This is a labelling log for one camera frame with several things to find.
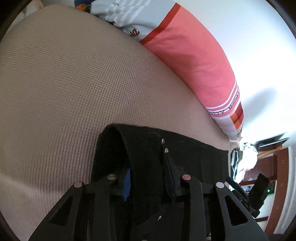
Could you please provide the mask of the light blue striped garment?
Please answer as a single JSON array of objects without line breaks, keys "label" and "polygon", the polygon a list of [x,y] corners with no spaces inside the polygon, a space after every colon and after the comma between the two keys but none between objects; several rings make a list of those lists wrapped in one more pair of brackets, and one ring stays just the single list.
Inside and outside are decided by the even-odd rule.
[{"label": "light blue striped garment", "polygon": [[175,1],[152,0],[74,1],[74,6],[112,24],[137,41],[155,30],[175,6],[179,8]]}]

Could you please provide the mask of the dark red wooden furniture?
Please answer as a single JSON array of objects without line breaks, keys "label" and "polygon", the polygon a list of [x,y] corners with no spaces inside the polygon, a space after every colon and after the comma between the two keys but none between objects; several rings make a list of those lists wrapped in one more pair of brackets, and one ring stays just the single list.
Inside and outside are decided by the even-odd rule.
[{"label": "dark red wooden furniture", "polygon": [[245,173],[241,186],[252,186],[259,174],[269,178],[272,188],[267,190],[267,197],[260,214],[255,219],[268,237],[276,233],[285,205],[290,170],[289,149],[281,149],[266,157],[260,158],[255,167]]}]

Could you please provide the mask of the white striped clothes pile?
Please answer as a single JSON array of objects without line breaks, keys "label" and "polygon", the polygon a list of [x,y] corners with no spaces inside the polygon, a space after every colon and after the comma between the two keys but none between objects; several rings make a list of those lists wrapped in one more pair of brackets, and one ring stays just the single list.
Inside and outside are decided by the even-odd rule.
[{"label": "white striped clothes pile", "polygon": [[258,151],[256,147],[243,140],[230,141],[230,177],[240,183],[248,170],[255,167]]}]

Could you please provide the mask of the black pants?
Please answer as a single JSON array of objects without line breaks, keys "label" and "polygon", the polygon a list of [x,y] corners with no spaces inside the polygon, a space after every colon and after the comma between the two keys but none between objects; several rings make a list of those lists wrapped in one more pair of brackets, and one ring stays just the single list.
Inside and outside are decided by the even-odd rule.
[{"label": "black pants", "polygon": [[174,173],[202,183],[223,182],[228,152],[193,138],[157,128],[108,125],[99,135],[91,181],[114,174],[117,240],[180,240],[189,218],[177,201]]}]

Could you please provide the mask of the beige textured bed sheet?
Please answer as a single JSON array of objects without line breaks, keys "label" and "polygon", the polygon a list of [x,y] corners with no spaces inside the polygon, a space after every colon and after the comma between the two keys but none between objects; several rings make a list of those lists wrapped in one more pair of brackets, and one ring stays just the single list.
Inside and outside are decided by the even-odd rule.
[{"label": "beige textured bed sheet", "polygon": [[229,140],[158,57],[75,8],[47,6],[1,41],[1,212],[20,240],[75,182],[89,182],[110,123]]}]

